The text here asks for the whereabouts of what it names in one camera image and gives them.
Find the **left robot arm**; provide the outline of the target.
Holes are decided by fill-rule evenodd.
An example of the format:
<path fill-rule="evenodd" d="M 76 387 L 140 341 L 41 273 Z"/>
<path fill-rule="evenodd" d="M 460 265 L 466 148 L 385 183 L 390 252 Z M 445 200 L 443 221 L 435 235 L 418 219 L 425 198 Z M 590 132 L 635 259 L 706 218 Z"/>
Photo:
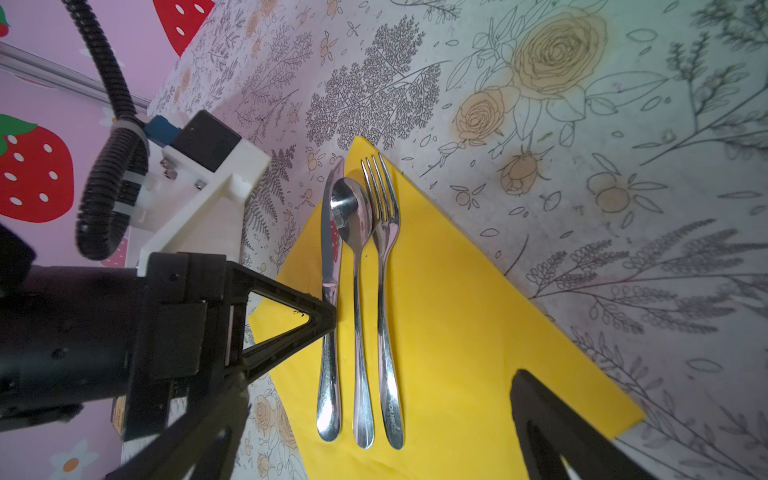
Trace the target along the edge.
<path fill-rule="evenodd" d="M 1 427 L 68 421 L 124 397 L 123 437 L 230 436 L 247 386 L 330 332 L 328 302 L 222 255 L 147 268 L 41 267 L 1 232 Z"/>

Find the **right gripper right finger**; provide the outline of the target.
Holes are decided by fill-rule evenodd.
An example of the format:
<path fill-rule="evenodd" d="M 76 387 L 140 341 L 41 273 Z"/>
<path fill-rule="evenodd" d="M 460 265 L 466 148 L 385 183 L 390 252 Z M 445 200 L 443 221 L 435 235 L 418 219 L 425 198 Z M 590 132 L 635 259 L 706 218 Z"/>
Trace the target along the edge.
<path fill-rule="evenodd" d="M 527 370 L 515 373 L 512 418 L 531 479 L 650 479 L 554 392 Z"/>

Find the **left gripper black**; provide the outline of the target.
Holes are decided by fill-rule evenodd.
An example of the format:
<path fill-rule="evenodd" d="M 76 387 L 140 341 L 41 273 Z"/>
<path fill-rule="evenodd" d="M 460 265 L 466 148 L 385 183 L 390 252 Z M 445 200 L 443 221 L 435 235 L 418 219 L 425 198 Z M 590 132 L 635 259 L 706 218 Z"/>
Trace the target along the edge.
<path fill-rule="evenodd" d="M 162 432 L 178 396 L 202 400 L 226 370 L 254 381 L 336 327 L 336 307 L 223 255 L 153 253 L 144 272 L 122 437 Z M 247 302 L 268 336 L 244 346 Z"/>

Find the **yellow paper napkin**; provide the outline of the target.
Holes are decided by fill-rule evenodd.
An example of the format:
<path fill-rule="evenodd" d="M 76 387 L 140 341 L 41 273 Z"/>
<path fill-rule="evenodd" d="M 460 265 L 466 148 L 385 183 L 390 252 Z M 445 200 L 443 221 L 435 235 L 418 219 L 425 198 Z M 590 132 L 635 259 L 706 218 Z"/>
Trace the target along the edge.
<path fill-rule="evenodd" d="M 353 255 L 342 255 L 337 352 L 339 437 L 316 429 L 321 346 L 314 343 L 270 375 L 311 479 L 523 479 L 512 420 L 514 374 L 532 372 L 602 435 L 614 438 L 643 411 L 530 303 L 401 173 L 393 173 L 401 228 L 388 261 L 388 321 L 404 415 L 405 444 L 382 426 L 371 448 L 353 437 Z M 369 383 L 378 383 L 378 256 L 360 269 Z"/>

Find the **silver spoon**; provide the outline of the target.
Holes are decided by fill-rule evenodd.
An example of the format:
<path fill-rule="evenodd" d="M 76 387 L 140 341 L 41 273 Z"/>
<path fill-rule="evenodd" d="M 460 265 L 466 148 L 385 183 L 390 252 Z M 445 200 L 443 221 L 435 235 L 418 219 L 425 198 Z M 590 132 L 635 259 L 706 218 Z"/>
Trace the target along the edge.
<path fill-rule="evenodd" d="M 334 183 L 330 206 L 337 232 L 353 253 L 355 348 L 353 434 L 360 448 L 369 449 L 374 442 L 375 427 L 364 349 L 360 269 L 362 253 L 371 235 L 372 211 L 363 187 L 351 177 L 342 177 Z"/>

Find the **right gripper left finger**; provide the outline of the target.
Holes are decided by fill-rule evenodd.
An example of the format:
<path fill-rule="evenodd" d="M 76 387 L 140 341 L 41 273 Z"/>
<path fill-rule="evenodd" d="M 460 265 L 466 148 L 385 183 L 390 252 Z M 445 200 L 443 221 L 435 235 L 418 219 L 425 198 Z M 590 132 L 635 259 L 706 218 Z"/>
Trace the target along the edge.
<path fill-rule="evenodd" d="M 108 479 L 229 479 L 249 412 L 237 373 Z"/>

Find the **silver knife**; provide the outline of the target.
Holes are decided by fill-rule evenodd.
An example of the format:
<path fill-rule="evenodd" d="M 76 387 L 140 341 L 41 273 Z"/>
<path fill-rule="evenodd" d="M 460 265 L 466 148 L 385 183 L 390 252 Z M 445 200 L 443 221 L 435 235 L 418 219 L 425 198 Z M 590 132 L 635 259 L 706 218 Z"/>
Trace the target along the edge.
<path fill-rule="evenodd" d="M 331 214 L 332 188 L 344 173 L 344 159 L 336 162 L 328 175 L 321 207 L 322 300 L 336 306 L 341 264 L 341 246 Z M 334 441 L 341 430 L 341 398 L 337 364 L 336 330 L 322 339 L 322 358 L 317 398 L 316 427 L 320 438 Z"/>

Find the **silver fork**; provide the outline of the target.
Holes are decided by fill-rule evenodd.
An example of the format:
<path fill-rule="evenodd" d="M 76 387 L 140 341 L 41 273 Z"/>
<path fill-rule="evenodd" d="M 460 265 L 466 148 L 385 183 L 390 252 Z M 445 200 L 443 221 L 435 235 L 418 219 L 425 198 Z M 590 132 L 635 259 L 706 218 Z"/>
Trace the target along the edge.
<path fill-rule="evenodd" d="M 383 425 L 390 446 L 401 450 L 405 429 L 395 357 L 388 321 L 388 260 L 398 239 L 400 209 L 394 182 L 380 153 L 365 158 L 362 171 L 373 208 L 372 238 L 378 254 L 377 336 L 379 395 Z"/>

